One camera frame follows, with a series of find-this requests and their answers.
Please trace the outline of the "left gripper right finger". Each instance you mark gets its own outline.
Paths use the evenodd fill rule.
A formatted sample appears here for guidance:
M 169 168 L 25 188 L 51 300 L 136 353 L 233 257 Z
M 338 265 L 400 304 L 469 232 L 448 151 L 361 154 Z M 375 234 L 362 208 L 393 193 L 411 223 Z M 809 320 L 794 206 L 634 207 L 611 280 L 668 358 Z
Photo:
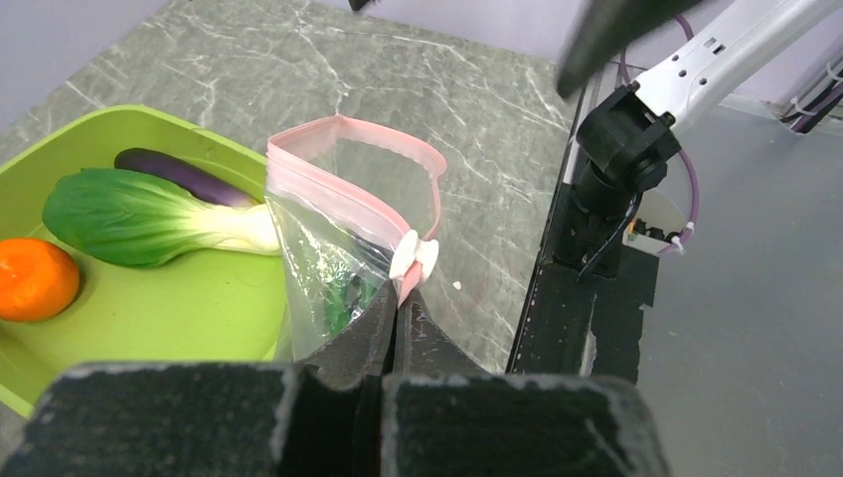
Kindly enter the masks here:
M 613 377 L 383 370 L 383 476 L 669 476 L 652 413 Z

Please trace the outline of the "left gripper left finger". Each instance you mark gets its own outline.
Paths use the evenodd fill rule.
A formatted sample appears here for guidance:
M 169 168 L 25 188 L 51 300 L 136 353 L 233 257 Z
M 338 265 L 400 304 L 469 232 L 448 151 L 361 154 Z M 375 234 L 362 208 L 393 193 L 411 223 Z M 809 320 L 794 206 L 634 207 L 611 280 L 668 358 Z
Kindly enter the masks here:
M 397 294 L 306 360 L 99 362 L 42 394 L 5 476 L 376 476 Z

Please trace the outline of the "clear zip top bag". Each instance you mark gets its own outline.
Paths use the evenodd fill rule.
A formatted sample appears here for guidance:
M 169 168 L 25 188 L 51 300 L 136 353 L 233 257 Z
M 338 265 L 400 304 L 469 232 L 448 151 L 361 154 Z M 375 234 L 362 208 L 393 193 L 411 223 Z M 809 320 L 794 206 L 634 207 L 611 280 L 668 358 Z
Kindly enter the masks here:
M 374 288 L 362 315 L 381 289 L 405 300 L 428 281 L 447 163 L 421 139 L 339 114 L 270 136 L 266 158 L 264 198 L 285 272 L 283 329 L 301 360 L 338 335 L 325 323 L 324 290 L 340 271 Z

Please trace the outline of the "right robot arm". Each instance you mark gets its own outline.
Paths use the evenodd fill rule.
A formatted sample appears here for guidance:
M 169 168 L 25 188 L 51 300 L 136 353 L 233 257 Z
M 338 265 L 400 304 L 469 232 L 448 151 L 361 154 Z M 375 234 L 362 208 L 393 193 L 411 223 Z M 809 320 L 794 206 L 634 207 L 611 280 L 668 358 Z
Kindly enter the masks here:
M 590 2 L 562 55 L 558 94 L 570 97 L 623 49 L 697 5 Z M 569 193 L 571 208 L 586 217 L 623 216 L 664 179 L 667 161 L 700 117 L 841 7 L 830 0 L 732 2 L 586 115 L 576 141 L 587 163 Z

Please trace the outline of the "green plastic basin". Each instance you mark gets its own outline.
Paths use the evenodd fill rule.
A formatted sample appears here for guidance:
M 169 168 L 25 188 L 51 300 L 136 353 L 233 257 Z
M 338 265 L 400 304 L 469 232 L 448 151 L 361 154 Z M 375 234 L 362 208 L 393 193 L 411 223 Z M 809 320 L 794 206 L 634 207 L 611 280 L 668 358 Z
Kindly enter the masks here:
M 1 140 L 1 235 L 47 239 L 44 202 L 64 176 L 108 167 L 125 149 L 162 151 L 257 195 L 261 155 L 141 105 L 102 108 L 32 145 Z M 1 326 L 1 403 L 28 415 L 65 369 L 88 361 L 268 361 L 284 314 L 276 257 L 201 250 L 151 269 L 77 256 L 84 282 L 60 316 Z

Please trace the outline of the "purple eggplant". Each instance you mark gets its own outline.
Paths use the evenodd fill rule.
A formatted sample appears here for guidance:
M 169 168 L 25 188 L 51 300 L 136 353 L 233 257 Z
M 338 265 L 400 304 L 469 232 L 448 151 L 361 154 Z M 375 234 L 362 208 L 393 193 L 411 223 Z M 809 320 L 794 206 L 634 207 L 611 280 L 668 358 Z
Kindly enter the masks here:
M 197 166 L 160 151 L 145 148 L 126 149 L 116 154 L 113 165 L 118 169 L 168 180 L 207 203 L 242 209 L 257 204 L 257 200 L 245 191 Z

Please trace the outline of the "bok choy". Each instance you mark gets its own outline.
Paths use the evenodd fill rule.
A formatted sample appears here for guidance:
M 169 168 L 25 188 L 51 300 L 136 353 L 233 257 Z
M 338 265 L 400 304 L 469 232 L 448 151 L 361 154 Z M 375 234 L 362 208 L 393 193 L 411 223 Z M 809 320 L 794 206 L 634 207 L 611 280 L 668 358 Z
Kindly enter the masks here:
M 165 179 L 123 169 L 88 168 L 60 179 L 42 222 L 60 241 L 122 267 L 158 267 L 203 249 L 280 253 L 267 205 L 208 203 Z

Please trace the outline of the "orange tangerine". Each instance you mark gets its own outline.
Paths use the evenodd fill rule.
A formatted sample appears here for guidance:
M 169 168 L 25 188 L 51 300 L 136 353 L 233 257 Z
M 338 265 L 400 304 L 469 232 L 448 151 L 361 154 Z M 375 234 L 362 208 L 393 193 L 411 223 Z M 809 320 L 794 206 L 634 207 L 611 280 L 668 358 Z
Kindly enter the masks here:
M 81 273 L 59 246 L 40 238 L 1 241 L 1 318 L 36 322 L 55 317 L 76 298 Z

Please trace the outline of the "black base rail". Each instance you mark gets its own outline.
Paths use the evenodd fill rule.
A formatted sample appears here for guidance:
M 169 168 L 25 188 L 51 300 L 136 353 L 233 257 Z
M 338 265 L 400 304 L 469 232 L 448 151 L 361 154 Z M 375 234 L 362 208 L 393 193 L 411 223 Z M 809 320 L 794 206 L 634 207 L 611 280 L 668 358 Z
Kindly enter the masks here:
M 619 244 L 618 267 L 578 278 L 573 259 L 574 183 L 588 157 L 570 138 L 545 222 L 506 370 L 510 374 L 610 376 L 636 384 L 645 310 L 659 259 Z

